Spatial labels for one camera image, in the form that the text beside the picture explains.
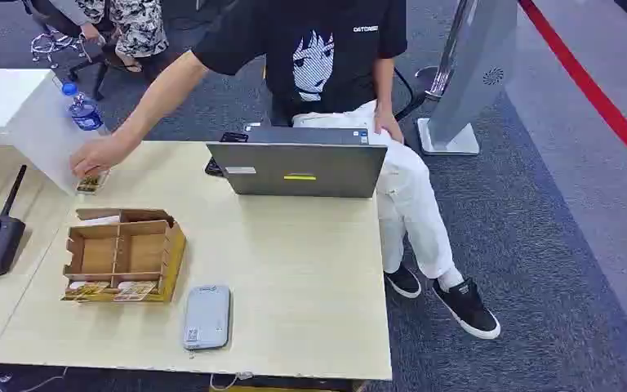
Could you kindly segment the person's left hand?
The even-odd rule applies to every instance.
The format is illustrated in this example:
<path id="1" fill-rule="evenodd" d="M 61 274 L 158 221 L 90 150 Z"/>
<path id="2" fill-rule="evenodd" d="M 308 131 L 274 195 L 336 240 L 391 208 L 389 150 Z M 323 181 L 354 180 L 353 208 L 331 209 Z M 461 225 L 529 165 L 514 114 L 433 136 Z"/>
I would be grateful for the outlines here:
<path id="1" fill-rule="evenodd" d="M 398 125 L 392 109 L 377 105 L 374 112 L 375 133 L 387 134 L 392 140 L 404 144 L 404 135 Z"/>

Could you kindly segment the person's right hand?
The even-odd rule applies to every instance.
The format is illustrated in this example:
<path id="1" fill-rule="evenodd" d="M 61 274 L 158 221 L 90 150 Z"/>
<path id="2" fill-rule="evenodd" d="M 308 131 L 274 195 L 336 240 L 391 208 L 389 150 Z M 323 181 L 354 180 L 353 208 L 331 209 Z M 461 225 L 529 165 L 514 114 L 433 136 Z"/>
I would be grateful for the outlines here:
<path id="1" fill-rule="evenodd" d="M 136 137 L 121 134 L 90 140 L 70 156 L 71 172 L 82 179 L 107 171 L 127 158 L 139 144 Z"/>

